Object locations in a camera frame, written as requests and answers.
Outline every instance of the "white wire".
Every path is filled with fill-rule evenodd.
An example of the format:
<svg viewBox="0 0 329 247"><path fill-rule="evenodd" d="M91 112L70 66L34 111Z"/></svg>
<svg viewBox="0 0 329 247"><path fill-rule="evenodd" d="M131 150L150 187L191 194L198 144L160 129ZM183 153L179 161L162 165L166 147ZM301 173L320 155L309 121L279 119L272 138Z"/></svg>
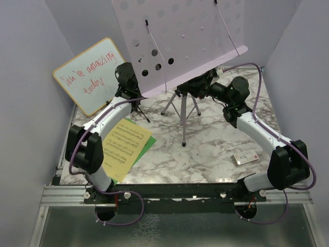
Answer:
<svg viewBox="0 0 329 247"><path fill-rule="evenodd" d="M230 38L230 40L231 40L231 42L232 42L232 44L233 44L233 46L234 46L234 49L235 49L237 55L240 56L240 54L239 54L239 52L237 51L237 48L236 48L236 46L235 46L235 44L234 44L234 42L233 42L233 39L232 39L232 37L231 37L231 34L230 34L230 32L229 32L229 30L228 30L228 28L227 28L227 26L226 26L226 24L225 24L225 22L224 22L224 19L223 19L223 16L222 16L221 12L220 12L220 9L219 9L219 7L218 7L218 4L216 4L216 6L217 6L218 13L220 14L220 17L221 17L221 19L222 19L222 21L223 21L223 23L224 23L225 28L226 28L226 31L227 31L227 33L228 33L228 37Z"/></svg>
<svg viewBox="0 0 329 247"><path fill-rule="evenodd" d="M152 33L151 33L151 30L150 30L149 25L147 24L146 27L147 27L147 29L148 29L150 35L151 35L151 38L152 38L152 40L153 40L153 43L155 44L156 48L158 49L158 52L160 53L160 56L161 56L161 58L162 58L162 60L163 60L163 66L164 66L164 68L165 68L165 66L166 66L165 59L163 58L163 55L162 55L162 53L160 52L160 49L159 49L158 45L157 45L156 42L155 42L155 39L154 39L154 37L153 37L153 35L152 35ZM166 92L167 92L166 73L164 73L164 86L165 86L165 88L166 88Z"/></svg>

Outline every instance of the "black cable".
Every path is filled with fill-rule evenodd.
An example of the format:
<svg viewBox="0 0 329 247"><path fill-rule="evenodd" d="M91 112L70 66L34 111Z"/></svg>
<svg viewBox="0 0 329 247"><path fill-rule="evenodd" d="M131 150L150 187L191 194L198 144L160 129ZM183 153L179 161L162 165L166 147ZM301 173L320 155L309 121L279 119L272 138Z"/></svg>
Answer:
<svg viewBox="0 0 329 247"><path fill-rule="evenodd" d="M214 98L212 98L212 100L213 100L216 104L221 104L223 107L225 107L225 105L223 105L222 103L217 102Z"/></svg>

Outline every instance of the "small box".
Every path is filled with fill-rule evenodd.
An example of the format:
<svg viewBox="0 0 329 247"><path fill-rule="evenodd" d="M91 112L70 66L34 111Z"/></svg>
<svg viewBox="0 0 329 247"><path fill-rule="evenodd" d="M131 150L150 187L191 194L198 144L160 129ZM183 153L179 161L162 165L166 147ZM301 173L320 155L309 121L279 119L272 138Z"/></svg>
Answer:
<svg viewBox="0 0 329 247"><path fill-rule="evenodd" d="M245 163L249 163L252 161L258 160L258 155L255 150L251 149L242 153L238 153L232 156L234 162L237 166L243 165Z"/></svg>

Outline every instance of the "music stand tripod legs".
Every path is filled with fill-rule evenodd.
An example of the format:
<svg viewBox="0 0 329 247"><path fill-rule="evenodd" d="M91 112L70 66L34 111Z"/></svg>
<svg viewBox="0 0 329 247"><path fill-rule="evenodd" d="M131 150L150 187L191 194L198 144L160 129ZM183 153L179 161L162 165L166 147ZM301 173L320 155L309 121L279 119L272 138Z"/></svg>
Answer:
<svg viewBox="0 0 329 247"><path fill-rule="evenodd" d="M173 106L173 108L175 109L175 112L177 113L178 117L180 118L180 124L183 126L183 141L182 141L182 146L185 147L186 146L186 120L190 117L191 113L194 111L194 109L196 109L196 112L198 114L198 116L201 115L199 106L197 105L197 102L195 100L195 98L191 95L191 98L193 100L194 103L194 107L191 110L191 112L189 113L188 116L186 116L186 101L187 101L187 92L179 92L178 90L175 90L173 96L170 98L169 102L167 103L166 107L161 111L161 115L164 116L166 110L168 109L168 107L170 105ZM176 108L176 106L173 103L173 100L176 98L176 96L181 97L181 107L180 107L180 114Z"/></svg>

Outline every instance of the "handwritten red text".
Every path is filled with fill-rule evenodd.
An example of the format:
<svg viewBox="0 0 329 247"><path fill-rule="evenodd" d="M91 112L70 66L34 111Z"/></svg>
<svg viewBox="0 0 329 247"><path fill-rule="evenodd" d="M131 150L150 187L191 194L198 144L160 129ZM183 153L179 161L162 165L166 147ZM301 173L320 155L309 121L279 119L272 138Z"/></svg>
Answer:
<svg viewBox="0 0 329 247"><path fill-rule="evenodd" d="M81 71L81 70L78 70L78 71L74 71L74 70L72 70L72 72L73 73L76 73L78 76L80 76L80 77L83 77L84 76L84 74L83 74L83 72Z"/></svg>
<svg viewBox="0 0 329 247"><path fill-rule="evenodd" d="M88 73L91 73L97 67L103 66L105 63L111 62L112 60L115 60L114 64L117 64L118 61L117 61L116 57L114 56L114 54L112 52L109 52L108 54L106 54L105 57L101 56L100 59L98 59L97 61L92 63L90 66L88 66L87 71L88 71Z"/></svg>
<svg viewBox="0 0 329 247"><path fill-rule="evenodd" d="M107 94L106 87L104 85L104 82L103 82L102 78L100 78L100 80L96 80L96 81L94 81L93 79L90 79L90 82L91 82L91 84L88 88L83 88L83 93L91 94L97 87L102 85L105 89L105 93Z"/></svg>
<svg viewBox="0 0 329 247"><path fill-rule="evenodd" d="M68 86L71 86L72 83L75 81L75 78L73 76L69 76L68 78L64 78L62 76L60 76L60 78L65 81L65 83L68 85Z"/></svg>

